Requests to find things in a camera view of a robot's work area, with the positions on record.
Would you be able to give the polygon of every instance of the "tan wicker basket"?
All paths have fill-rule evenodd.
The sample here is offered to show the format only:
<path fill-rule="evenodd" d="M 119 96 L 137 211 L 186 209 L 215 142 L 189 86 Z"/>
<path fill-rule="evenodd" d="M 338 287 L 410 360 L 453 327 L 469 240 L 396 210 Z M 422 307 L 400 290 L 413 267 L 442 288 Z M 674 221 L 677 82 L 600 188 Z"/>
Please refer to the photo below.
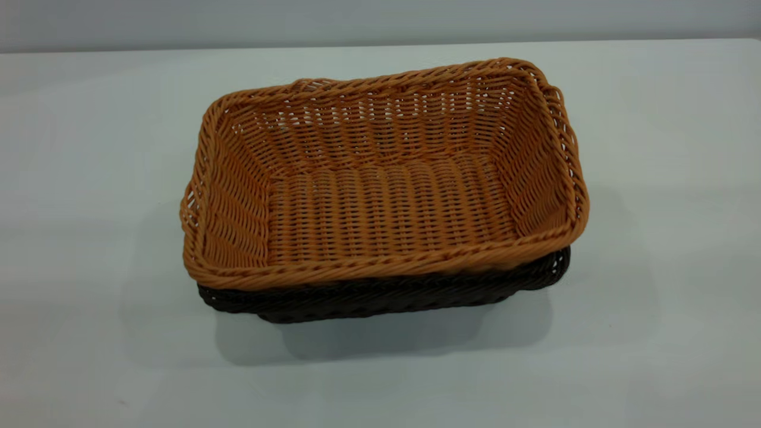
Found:
<path fill-rule="evenodd" d="M 190 275 L 249 291 L 511 269 L 587 215 L 560 91 L 506 58 L 225 95 L 180 210 Z"/>

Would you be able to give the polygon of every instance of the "gray wall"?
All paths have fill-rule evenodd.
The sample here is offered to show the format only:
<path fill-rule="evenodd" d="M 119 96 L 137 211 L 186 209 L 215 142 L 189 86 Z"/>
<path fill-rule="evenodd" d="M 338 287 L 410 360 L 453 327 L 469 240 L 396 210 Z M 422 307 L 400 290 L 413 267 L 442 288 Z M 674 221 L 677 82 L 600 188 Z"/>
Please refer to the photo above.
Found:
<path fill-rule="evenodd" d="M 0 0 L 0 51 L 761 34 L 761 0 Z"/>

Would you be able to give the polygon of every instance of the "basket handle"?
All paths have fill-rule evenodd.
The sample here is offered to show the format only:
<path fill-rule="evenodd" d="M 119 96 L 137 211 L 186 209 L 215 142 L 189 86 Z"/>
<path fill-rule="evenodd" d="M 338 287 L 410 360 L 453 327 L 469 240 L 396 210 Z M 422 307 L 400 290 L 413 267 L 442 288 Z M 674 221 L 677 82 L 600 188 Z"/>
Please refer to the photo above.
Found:
<path fill-rule="evenodd" d="M 293 92 L 312 92 L 323 86 L 332 85 L 336 82 L 337 80 L 331 78 L 300 78 L 291 83 L 290 89 Z"/>

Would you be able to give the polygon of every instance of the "basket rim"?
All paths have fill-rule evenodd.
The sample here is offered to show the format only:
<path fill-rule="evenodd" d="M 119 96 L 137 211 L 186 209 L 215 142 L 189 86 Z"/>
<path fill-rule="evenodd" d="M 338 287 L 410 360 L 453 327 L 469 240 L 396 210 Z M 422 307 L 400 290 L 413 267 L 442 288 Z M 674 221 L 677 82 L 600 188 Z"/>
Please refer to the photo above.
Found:
<path fill-rule="evenodd" d="M 550 143 L 554 146 L 558 165 L 565 165 L 562 169 L 568 172 L 562 175 L 567 215 L 563 225 L 541 234 L 510 241 L 469 244 L 409 254 L 354 257 L 264 267 L 219 267 L 206 260 L 203 254 L 203 238 L 209 211 L 201 209 L 198 214 L 194 214 L 190 205 L 192 203 L 201 207 L 208 205 L 209 193 L 205 191 L 204 185 L 210 182 L 210 176 L 215 167 L 211 160 L 215 154 L 217 128 L 224 123 L 222 120 L 224 112 L 231 106 L 321 96 L 336 97 L 341 94 L 355 93 L 360 85 L 363 91 L 395 88 L 398 93 L 399 88 L 409 91 L 410 88 L 431 84 L 432 81 L 445 85 L 454 78 L 473 76 L 474 73 L 514 75 L 526 79 L 530 83 L 531 90 L 540 94 L 546 101 L 541 107 L 545 110 L 545 122 L 549 129 L 556 131 L 552 133 Z M 202 193 L 200 195 L 202 203 L 194 200 L 200 193 Z M 568 123 L 562 92 L 550 85 L 544 74 L 532 63 L 510 58 L 445 65 L 420 71 L 346 81 L 326 78 L 299 79 L 290 85 L 237 91 L 220 97 L 208 108 L 203 117 L 193 179 L 188 184 L 185 197 L 180 203 L 180 218 L 185 232 L 183 260 L 190 276 L 209 288 L 241 290 L 260 290 L 369 276 L 454 273 L 472 269 L 511 269 L 569 246 L 584 231 L 588 215 L 589 201 L 578 160 L 578 146 L 573 129 Z"/>

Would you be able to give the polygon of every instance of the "white tabletop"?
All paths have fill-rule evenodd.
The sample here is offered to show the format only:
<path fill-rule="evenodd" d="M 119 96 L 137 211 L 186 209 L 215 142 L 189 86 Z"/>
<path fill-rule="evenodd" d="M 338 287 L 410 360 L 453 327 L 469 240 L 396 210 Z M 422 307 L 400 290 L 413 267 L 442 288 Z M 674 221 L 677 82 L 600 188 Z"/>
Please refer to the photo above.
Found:
<path fill-rule="evenodd" d="M 578 134 L 560 283 L 287 326 L 202 303 L 178 207 L 214 99 L 496 56 Z M 0 424 L 757 426 L 760 162 L 756 40 L 0 56 Z"/>

